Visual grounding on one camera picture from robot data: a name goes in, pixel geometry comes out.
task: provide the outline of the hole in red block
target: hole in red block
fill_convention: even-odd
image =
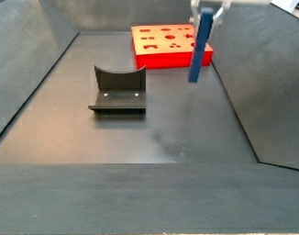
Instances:
[[[158,49],[158,45],[144,45],[143,48],[144,49],[148,49],[148,48]]]
[[[174,35],[167,35],[164,38],[166,39],[175,39],[175,36]]]

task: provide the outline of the red block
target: red block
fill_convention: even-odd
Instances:
[[[131,28],[136,67],[147,69],[188,67],[194,50],[194,26],[156,25]],[[214,49],[207,44],[203,66],[210,66]]]

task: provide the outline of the gray surface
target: gray surface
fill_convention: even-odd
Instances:
[[[299,173],[262,164],[0,166],[0,233],[299,233]]]
[[[187,23],[190,0],[50,0],[80,31],[130,31],[131,25]],[[218,3],[204,6],[218,8]]]
[[[0,132],[76,34],[47,1],[0,2]]]
[[[204,67],[147,72],[146,118],[98,119],[95,65],[135,69],[128,33],[82,34],[0,140],[0,163],[256,162],[218,79]]]
[[[234,6],[223,22],[214,62],[255,152],[299,169],[299,19]]]

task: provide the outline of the bin floor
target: bin floor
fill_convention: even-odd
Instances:
[[[0,163],[256,162],[214,67],[147,71],[147,114],[98,117],[95,65],[135,70],[128,33],[72,43],[0,140]]]

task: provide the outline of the dark gray plastic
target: dark gray plastic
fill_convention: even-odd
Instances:
[[[103,111],[146,110],[146,67],[131,73],[112,73],[95,67],[98,100],[88,108]]]

